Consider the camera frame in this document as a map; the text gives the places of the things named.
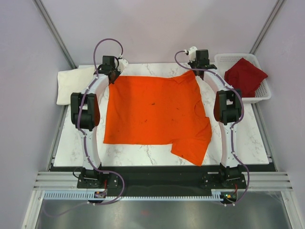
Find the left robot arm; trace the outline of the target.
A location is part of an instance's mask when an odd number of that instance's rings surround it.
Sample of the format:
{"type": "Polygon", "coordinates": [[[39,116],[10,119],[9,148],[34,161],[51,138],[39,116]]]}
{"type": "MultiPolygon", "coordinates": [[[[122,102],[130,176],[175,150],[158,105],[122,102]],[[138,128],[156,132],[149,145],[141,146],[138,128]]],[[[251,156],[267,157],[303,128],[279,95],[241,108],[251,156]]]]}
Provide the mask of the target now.
{"type": "Polygon", "coordinates": [[[83,165],[86,170],[101,168],[97,148],[97,127],[100,123],[101,99],[109,84],[114,83],[128,62],[122,57],[103,56],[94,67],[93,79],[80,92],[71,94],[71,122],[81,137],[83,165]]]}

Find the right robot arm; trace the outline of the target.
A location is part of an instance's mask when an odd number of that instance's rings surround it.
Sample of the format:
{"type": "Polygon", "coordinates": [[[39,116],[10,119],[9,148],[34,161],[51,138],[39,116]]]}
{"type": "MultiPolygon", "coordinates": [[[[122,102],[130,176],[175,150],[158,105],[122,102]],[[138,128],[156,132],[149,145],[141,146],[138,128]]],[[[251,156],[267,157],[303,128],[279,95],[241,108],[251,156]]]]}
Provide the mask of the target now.
{"type": "Polygon", "coordinates": [[[186,51],[186,55],[189,57],[188,65],[195,75],[205,81],[215,93],[213,115],[221,131],[221,168],[237,168],[240,165],[236,160],[237,124],[244,117],[241,92],[230,87],[220,75],[214,72],[216,67],[210,64],[208,50],[199,50],[193,46],[186,51]]]}

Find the orange t shirt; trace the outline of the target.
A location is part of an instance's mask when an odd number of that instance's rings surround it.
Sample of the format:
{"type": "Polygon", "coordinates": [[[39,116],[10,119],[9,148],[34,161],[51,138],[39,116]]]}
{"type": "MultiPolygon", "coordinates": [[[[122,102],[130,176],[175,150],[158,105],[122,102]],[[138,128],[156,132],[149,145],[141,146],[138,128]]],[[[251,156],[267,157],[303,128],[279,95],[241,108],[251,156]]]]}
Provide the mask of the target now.
{"type": "Polygon", "coordinates": [[[104,143],[172,145],[172,154],[200,166],[212,138],[192,71],[171,78],[120,76],[109,86],[104,143]]]}

